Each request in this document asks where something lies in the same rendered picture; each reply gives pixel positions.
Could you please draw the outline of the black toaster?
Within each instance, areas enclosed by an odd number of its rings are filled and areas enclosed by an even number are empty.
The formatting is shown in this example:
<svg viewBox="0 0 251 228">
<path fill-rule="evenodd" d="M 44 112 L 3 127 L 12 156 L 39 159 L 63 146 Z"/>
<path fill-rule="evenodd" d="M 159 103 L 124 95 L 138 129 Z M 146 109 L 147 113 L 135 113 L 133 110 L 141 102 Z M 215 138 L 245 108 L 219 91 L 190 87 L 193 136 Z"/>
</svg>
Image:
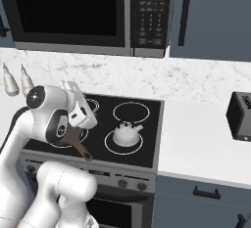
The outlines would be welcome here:
<svg viewBox="0 0 251 228">
<path fill-rule="evenodd" d="M 226 119 L 233 139 L 251 142 L 251 93 L 232 92 Z"/>
</svg>

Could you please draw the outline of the blue-grey wall cupboard door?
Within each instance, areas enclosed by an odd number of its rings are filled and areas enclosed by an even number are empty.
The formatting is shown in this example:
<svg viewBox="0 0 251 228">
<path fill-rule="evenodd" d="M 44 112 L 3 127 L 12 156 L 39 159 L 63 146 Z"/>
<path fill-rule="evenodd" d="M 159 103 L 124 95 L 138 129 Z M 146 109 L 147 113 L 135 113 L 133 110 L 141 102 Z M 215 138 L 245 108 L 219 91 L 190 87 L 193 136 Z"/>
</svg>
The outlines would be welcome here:
<svg viewBox="0 0 251 228">
<path fill-rule="evenodd" d="M 7 19 L 7 16 L 6 16 L 4 7 L 3 7 L 2 0 L 0 0 L 0 15 L 2 17 L 3 25 L 10 29 L 8 19 Z M 3 47 L 3 48 L 14 48 L 15 47 L 15 42 L 12 37 L 11 29 L 10 29 L 10 31 L 7 32 L 6 37 L 0 36 L 0 47 Z"/>
<path fill-rule="evenodd" d="M 181 9 L 182 0 L 174 0 L 171 57 L 251 62 L 251 0 L 190 0 L 178 46 Z"/>
</svg>

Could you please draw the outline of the blue-grey drawer front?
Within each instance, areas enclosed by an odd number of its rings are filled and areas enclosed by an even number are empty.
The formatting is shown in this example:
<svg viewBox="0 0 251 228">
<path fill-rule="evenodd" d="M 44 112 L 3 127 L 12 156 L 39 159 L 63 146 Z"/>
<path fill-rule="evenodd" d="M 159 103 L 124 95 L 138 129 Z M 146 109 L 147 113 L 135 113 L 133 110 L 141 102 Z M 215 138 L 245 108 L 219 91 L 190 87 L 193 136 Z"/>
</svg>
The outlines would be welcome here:
<svg viewBox="0 0 251 228">
<path fill-rule="evenodd" d="M 197 197 L 201 191 L 219 190 L 219 200 Z M 237 215 L 251 214 L 251 190 L 158 176 L 153 228 L 235 228 Z"/>
</svg>

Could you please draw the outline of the white kettle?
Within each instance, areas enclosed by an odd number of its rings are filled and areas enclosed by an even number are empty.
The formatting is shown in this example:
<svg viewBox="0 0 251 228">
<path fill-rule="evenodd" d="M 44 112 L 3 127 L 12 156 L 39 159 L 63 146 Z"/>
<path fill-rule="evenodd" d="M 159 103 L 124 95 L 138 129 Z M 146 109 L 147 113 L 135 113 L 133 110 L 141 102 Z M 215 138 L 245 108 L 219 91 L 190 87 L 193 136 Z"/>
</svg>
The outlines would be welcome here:
<svg viewBox="0 0 251 228">
<path fill-rule="evenodd" d="M 139 131 L 142 129 L 141 124 L 133 126 L 131 123 L 121 123 L 114 131 L 113 141 L 123 148 L 132 147 L 139 142 Z"/>
</svg>

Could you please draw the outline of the pale grey bottle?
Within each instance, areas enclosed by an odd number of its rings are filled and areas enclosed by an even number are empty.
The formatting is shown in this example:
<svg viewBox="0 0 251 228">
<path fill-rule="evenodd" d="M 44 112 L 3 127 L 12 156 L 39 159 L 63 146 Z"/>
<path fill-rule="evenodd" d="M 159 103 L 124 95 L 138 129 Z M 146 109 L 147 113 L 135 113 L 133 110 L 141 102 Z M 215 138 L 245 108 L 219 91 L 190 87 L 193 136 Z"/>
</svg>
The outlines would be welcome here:
<svg viewBox="0 0 251 228">
<path fill-rule="evenodd" d="M 22 91 L 25 96 L 27 96 L 28 92 L 34 87 L 33 81 L 31 77 L 27 74 L 24 67 L 21 67 L 22 72 Z"/>
<path fill-rule="evenodd" d="M 6 93 L 11 97 L 17 96 L 20 92 L 19 86 L 6 65 L 3 65 L 3 72 Z"/>
</svg>

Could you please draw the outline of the brown frying pan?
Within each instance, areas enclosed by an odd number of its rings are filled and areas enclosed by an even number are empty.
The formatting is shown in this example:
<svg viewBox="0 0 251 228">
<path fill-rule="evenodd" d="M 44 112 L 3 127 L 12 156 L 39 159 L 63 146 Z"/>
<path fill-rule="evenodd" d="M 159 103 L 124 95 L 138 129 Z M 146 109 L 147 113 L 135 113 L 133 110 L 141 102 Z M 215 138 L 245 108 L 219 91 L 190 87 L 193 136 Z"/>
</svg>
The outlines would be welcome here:
<svg viewBox="0 0 251 228">
<path fill-rule="evenodd" d="M 64 138 L 61 140 L 61 143 L 73 146 L 85 160 L 91 161 L 93 160 L 93 157 L 81 144 L 79 140 L 80 134 L 81 134 L 81 129 L 79 127 L 69 126 Z"/>
</svg>

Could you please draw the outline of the black stove with oven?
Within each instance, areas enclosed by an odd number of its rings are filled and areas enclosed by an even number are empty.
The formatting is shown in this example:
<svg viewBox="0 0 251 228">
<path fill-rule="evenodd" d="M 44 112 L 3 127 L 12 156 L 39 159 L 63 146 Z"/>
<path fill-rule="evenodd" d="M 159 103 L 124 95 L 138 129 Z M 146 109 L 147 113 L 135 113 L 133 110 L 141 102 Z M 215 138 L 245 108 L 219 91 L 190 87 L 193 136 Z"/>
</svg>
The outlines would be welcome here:
<svg viewBox="0 0 251 228">
<path fill-rule="evenodd" d="M 151 228 L 164 103 L 95 94 L 87 94 L 85 98 L 98 124 L 90 130 L 82 130 L 79 140 L 93 160 L 85 160 L 68 144 L 51 145 L 31 140 L 21 153 L 25 170 L 28 165 L 35 167 L 33 173 L 27 172 L 31 188 L 37 189 L 35 173 L 44 162 L 67 163 L 94 175 L 98 182 L 97 193 L 148 197 L 147 201 L 139 203 L 93 198 L 86 205 L 100 228 Z M 123 148 L 113 141 L 114 131 L 121 123 L 143 126 L 136 145 Z M 127 182 L 125 189 L 118 187 L 121 179 Z M 145 191 L 138 190 L 139 182 L 146 184 Z"/>
</svg>

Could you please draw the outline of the black microwave oven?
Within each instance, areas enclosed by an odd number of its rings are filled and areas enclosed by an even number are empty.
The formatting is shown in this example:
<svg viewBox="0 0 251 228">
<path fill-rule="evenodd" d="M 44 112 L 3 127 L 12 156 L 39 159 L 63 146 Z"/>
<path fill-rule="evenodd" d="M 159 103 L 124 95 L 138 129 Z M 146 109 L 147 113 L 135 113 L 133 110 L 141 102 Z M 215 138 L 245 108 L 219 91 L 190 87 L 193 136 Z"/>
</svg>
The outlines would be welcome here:
<svg viewBox="0 0 251 228">
<path fill-rule="evenodd" d="M 163 58 L 172 0 L 2 0 L 21 50 Z"/>
</svg>

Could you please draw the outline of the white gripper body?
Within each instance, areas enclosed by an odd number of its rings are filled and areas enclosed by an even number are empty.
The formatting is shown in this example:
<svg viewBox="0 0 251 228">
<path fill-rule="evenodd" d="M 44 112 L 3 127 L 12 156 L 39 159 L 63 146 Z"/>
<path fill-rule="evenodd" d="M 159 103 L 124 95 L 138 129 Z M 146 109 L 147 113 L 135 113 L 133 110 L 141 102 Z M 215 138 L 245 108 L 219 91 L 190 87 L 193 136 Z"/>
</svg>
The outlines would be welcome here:
<svg viewBox="0 0 251 228">
<path fill-rule="evenodd" d="M 93 128 L 97 124 L 97 119 L 78 85 L 73 81 L 62 80 L 60 82 L 60 87 L 65 90 L 67 95 L 67 109 L 70 125 L 82 129 Z"/>
</svg>

